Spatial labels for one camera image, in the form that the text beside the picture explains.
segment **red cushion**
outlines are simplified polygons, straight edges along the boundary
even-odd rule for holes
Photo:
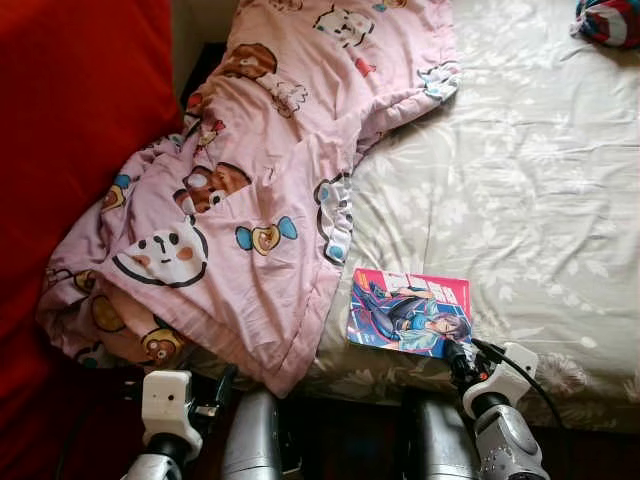
[[[3,479],[51,478],[64,430],[96,388],[39,339],[33,309],[64,233],[133,151],[179,130],[170,59],[168,0],[0,6]]]

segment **bed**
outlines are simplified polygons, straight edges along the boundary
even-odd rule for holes
[[[468,278],[475,335],[540,355],[572,428],[640,431],[638,66],[569,36],[574,2],[455,0],[463,83],[354,174],[353,244],[298,392],[449,390],[438,361],[345,341],[356,267]],[[219,371],[210,354],[192,368]],[[533,394],[529,421],[552,424]]]

